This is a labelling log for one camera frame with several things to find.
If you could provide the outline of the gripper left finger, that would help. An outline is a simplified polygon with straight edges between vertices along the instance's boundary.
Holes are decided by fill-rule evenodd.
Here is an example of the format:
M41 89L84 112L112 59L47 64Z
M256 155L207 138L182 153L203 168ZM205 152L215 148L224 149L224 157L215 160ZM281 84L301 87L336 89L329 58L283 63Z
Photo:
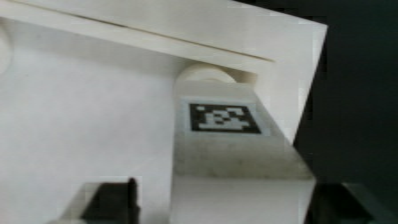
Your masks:
M141 224L137 180L102 183L89 201L70 207L50 224Z

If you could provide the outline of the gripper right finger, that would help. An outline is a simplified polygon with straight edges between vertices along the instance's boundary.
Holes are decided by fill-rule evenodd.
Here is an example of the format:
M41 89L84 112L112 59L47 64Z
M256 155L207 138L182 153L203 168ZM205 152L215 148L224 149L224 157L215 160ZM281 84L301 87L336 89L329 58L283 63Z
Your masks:
M315 187L304 224L398 224L398 215L363 184L322 183Z

